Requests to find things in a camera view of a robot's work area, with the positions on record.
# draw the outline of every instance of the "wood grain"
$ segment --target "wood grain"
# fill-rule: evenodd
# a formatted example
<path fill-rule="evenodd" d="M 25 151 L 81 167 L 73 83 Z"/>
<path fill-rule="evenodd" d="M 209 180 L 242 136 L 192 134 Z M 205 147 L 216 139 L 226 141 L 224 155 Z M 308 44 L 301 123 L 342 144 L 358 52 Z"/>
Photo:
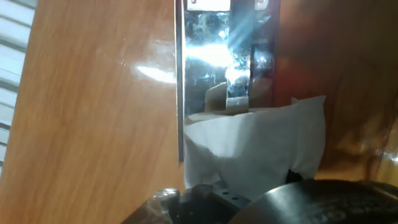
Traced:
<path fill-rule="evenodd" d="M 318 178 L 374 179 L 383 146 L 395 150 L 386 136 L 396 139 L 397 8 L 282 1 L 275 106 L 327 96 Z M 155 191 L 183 189 L 175 84 L 139 67 L 174 72 L 172 0 L 39 1 L 0 179 L 1 223 L 121 223 Z"/>
<path fill-rule="evenodd" d="M 174 2 L 39 1 L 0 181 L 1 223 L 121 223 L 182 190 Z"/>

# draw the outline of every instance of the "white tissue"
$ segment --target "white tissue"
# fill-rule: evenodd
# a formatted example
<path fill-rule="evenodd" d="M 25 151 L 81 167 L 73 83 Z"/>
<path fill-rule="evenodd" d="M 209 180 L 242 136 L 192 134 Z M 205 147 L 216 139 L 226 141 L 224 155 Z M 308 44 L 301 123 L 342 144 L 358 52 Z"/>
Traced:
<path fill-rule="evenodd" d="M 318 96 L 235 116 L 189 116 L 184 126 L 186 188 L 222 179 L 254 200 L 283 185 L 289 169 L 314 177 L 325 147 L 324 100 Z"/>

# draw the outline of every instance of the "dark object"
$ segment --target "dark object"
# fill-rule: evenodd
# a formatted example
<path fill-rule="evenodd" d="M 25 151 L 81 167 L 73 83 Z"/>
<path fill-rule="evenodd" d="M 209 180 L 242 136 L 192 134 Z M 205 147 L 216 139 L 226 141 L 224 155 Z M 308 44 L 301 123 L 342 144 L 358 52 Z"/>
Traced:
<path fill-rule="evenodd" d="M 376 182 L 304 180 L 284 185 L 240 211 L 240 223 L 396 223 L 398 189 Z"/>
<path fill-rule="evenodd" d="M 181 197 L 176 190 L 160 192 L 123 224 L 398 223 L 398 188 L 377 182 L 303 180 L 253 203 L 217 184 L 197 185 Z"/>

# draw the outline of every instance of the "metal bracket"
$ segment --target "metal bracket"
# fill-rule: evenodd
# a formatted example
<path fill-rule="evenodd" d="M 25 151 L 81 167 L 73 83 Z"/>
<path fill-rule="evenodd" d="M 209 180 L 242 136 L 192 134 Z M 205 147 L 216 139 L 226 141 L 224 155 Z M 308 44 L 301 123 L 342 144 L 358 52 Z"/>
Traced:
<path fill-rule="evenodd" d="M 178 161 L 183 122 L 205 112 L 205 95 L 226 83 L 224 108 L 249 108 L 259 77 L 274 78 L 280 0 L 176 0 Z"/>

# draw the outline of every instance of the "paper towel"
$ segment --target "paper towel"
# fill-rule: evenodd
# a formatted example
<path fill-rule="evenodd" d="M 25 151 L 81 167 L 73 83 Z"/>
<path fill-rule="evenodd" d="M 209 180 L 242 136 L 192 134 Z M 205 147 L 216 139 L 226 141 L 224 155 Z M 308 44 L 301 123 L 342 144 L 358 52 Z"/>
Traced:
<path fill-rule="evenodd" d="M 189 116 L 184 125 L 186 188 L 221 179 L 254 200 L 283 185 L 289 169 L 314 177 L 325 147 L 324 100 L 318 96 L 235 116 Z"/>

